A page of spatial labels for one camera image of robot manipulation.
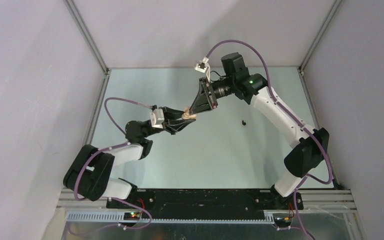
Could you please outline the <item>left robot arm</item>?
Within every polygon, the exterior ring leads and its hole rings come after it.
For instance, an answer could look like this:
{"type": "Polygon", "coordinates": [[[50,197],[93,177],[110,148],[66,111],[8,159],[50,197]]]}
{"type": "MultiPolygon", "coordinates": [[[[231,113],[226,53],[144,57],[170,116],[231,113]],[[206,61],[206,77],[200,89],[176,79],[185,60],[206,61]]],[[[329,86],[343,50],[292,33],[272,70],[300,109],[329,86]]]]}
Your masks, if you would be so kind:
{"type": "Polygon", "coordinates": [[[84,145],[67,170],[63,185],[74,192],[78,201],[111,198],[118,199],[125,208],[133,208],[138,202],[138,194],[133,191],[136,186],[111,177],[112,169],[147,157],[153,146],[150,136],[162,132],[175,135],[194,121],[195,115],[154,106],[148,120],[132,120],[126,124],[126,142],[105,148],[84,145]]]}

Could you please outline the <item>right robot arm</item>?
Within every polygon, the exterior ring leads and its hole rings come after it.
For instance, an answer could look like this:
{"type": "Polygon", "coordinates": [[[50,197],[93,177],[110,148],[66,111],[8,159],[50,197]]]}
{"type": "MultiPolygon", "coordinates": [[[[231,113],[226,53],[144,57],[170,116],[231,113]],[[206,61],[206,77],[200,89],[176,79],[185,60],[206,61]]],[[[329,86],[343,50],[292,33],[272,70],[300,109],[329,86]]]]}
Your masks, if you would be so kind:
{"type": "Polygon", "coordinates": [[[326,159],[330,134],[326,129],[316,129],[297,117],[269,85],[267,76],[249,73],[241,54],[230,53],[221,61],[225,74],[217,81],[210,80],[208,57],[195,64],[194,69],[205,77],[199,79],[198,93],[182,118],[192,119],[197,114],[215,110],[218,99],[231,94],[261,112],[292,148],[284,159],[286,171],[274,184],[275,192],[270,196],[275,208],[284,209],[291,202],[290,195],[299,188],[309,171],[326,159]]]}

